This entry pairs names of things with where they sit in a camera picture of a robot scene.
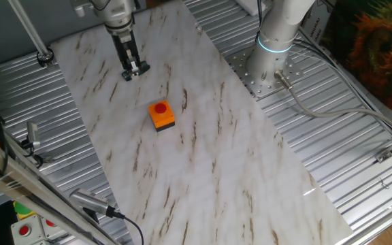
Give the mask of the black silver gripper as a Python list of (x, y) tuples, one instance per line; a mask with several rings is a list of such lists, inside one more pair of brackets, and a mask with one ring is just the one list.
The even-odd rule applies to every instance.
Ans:
[(122, 77), (132, 78), (133, 75), (139, 76), (142, 71), (142, 63), (139, 59), (133, 31), (114, 32), (111, 33), (111, 36), (119, 61), (124, 69)]

